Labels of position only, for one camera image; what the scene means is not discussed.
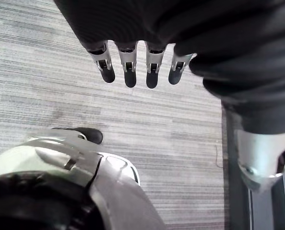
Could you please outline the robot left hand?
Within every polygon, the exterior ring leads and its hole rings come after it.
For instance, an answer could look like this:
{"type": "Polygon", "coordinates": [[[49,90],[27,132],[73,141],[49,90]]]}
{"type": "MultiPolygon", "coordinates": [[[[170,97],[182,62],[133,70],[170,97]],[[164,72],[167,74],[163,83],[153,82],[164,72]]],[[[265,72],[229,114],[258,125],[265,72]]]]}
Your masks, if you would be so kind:
{"type": "Polygon", "coordinates": [[[237,123],[238,165],[254,191],[283,174],[285,0],[58,0],[81,44],[174,44],[237,123]]]}

